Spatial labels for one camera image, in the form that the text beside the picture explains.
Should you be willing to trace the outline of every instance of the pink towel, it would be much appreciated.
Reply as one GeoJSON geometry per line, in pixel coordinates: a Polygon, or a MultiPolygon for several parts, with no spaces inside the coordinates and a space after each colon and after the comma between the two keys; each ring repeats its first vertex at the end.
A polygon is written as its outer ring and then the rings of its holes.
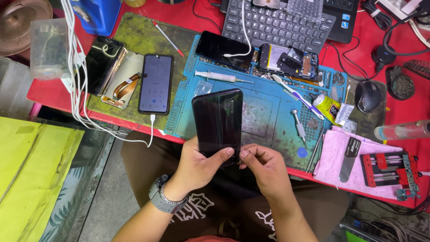
{"type": "Polygon", "coordinates": [[[332,126],[332,130],[328,130],[324,136],[322,143],[322,155],[317,163],[314,171],[316,180],[345,188],[367,193],[370,195],[397,199],[396,189],[401,189],[400,185],[368,187],[364,183],[363,170],[361,167],[360,155],[372,153],[386,153],[402,151],[402,148],[382,145],[373,142],[364,137],[349,133],[337,126],[332,126]],[[354,166],[351,171],[349,180],[343,183],[339,180],[342,162],[345,157],[345,150],[350,137],[361,140],[361,146],[358,150],[358,156],[355,158],[354,166]]]}

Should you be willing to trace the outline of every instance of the computer mouse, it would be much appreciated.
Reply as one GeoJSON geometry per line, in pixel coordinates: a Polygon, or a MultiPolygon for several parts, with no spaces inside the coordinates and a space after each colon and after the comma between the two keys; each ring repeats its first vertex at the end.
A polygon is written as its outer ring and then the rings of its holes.
{"type": "Polygon", "coordinates": [[[370,113],[381,102],[381,91],[372,81],[363,81],[355,90],[355,105],[361,112],[370,113]]]}

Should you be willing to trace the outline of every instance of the silver chain bracelet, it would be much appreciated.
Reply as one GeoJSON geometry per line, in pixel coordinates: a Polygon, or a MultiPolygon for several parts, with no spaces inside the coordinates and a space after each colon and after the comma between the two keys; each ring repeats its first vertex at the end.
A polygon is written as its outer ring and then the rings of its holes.
{"type": "Polygon", "coordinates": [[[180,201],[170,201],[170,200],[168,200],[168,199],[165,197],[165,195],[164,195],[164,186],[165,186],[165,184],[166,184],[166,183],[164,183],[164,184],[161,186],[161,188],[160,188],[160,197],[161,197],[161,199],[162,199],[163,201],[165,201],[165,202],[167,202],[167,203],[169,203],[169,204],[172,204],[172,205],[179,205],[179,204],[183,203],[185,200],[187,200],[187,198],[188,198],[188,194],[184,197],[184,199],[182,199],[182,200],[180,200],[180,201]]]}

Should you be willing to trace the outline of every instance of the green mat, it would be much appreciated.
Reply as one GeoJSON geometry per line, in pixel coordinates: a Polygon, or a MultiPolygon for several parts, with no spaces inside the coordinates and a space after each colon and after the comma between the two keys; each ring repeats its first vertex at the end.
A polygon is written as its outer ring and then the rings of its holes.
{"type": "MultiPolygon", "coordinates": [[[[141,55],[150,53],[173,56],[173,79],[172,91],[170,93],[171,107],[173,105],[173,100],[175,98],[179,82],[186,79],[182,72],[184,70],[185,64],[187,63],[188,54],[190,53],[194,37],[199,33],[159,21],[157,21],[157,23],[161,29],[163,29],[165,34],[176,44],[176,46],[178,46],[178,48],[185,55],[185,58],[176,52],[169,41],[154,26],[152,19],[134,14],[132,12],[126,12],[123,15],[114,39],[126,44],[128,50],[141,55]]],[[[100,112],[116,118],[151,126],[150,115],[143,115],[137,112],[140,85],[141,82],[139,81],[126,109],[120,109],[104,103],[101,101],[100,97],[92,95],[88,100],[87,107],[91,111],[100,112]]],[[[157,115],[157,118],[154,122],[154,128],[164,130],[167,117],[168,115],[157,115]]]]}

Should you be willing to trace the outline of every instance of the blue container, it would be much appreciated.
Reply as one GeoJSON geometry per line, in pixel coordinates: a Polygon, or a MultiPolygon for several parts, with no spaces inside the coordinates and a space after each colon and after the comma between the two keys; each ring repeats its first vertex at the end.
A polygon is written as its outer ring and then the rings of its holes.
{"type": "Polygon", "coordinates": [[[120,0],[70,0],[82,27],[89,34],[108,36],[121,8],[120,0]]]}

